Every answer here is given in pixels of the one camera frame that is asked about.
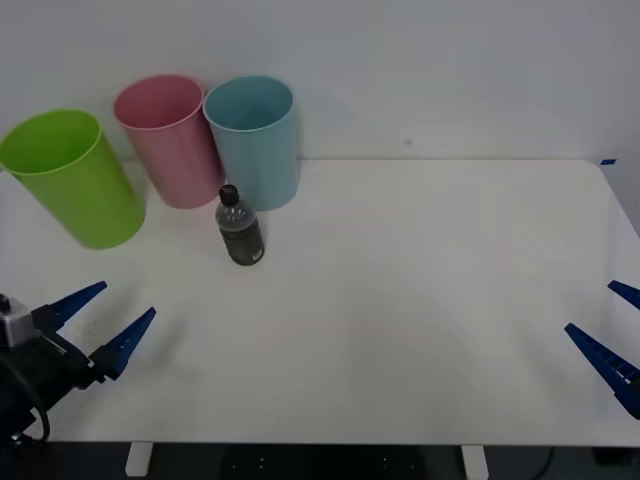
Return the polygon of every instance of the bottle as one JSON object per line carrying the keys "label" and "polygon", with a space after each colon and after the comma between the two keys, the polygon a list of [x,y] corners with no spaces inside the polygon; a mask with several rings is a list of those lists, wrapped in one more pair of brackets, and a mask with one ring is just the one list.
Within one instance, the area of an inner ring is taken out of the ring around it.
{"label": "bottle", "polygon": [[238,265],[253,265],[264,255],[258,219],[251,207],[240,200],[233,185],[220,188],[216,222],[231,259]]}

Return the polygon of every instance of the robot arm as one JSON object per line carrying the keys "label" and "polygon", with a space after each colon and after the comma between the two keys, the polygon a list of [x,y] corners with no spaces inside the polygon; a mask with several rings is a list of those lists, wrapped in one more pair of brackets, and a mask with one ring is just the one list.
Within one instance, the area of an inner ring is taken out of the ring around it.
{"label": "robot arm", "polygon": [[153,307],[88,357],[57,333],[106,287],[99,282],[33,311],[0,294],[0,444],[29,440],[22,432],[36,420],[32,408],[41,417],[45,441],[51,407],[73,388],[116,380],[124,371],[156,314]]}

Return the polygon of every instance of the bottle label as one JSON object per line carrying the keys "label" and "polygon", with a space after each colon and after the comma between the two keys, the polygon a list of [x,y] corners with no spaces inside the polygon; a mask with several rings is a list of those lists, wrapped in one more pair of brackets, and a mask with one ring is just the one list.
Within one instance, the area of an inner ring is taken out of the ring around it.
{"label": "bottle label", "polygon": [[229,256],[234,262],[240,265],[253,265],[262,258],[264,243],[257,218],[244,230],[239,232],[221,230],[220,233],[222,233]]}

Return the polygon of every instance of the black cable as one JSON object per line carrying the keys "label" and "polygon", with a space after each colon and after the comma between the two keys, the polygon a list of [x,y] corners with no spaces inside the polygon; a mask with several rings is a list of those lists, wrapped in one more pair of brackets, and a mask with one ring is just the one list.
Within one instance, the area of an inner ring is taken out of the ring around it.
{"label": "black cable", "polygon": [[31,440],[38,443],[45,443],[49,439],[49,435],[51,434],[51,424],[49,423],[49,415],[47,414],[47,409],[44,408],[42,401],[40,400],[40,396],[35,391],[29,380],[27,380],[22,372],[9,360],[5,358],[3,354],[0,354],[0,363],[4,367],[4,369],[13,377],[16,386],[20,389],[20,392],[26,397],[31,405],[36,409],[38,415],[40,416],[40,422],[42,423],[42,437],[39,439],[34,439],[29,437],[29,435],[23,434],[22,432],[18,432],[15,436],[15,443],[19,443],[24,440]]}
{"label": "black cable", "polygon": [[544,476],[544,474],[547,473],[549,467],[551,466],[551,462],[553,461],[553,456],[555,455],[555,453],[556,447],[551,447],[549,449],[549,453],[547,454],[547,459],[544,461],[544,465],[542,465],[542,468],[538,470],[538,473],[536,473],[529,480],[540,480]]}

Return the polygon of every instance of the white wall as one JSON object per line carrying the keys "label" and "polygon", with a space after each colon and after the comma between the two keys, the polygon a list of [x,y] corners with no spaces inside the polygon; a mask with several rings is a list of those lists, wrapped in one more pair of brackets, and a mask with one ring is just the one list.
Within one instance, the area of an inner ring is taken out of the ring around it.
{"label": "white wall", "polygon": [[4,0],[0,129],[133,79],[294,89],[305,157],[640,153],[639,0]]}

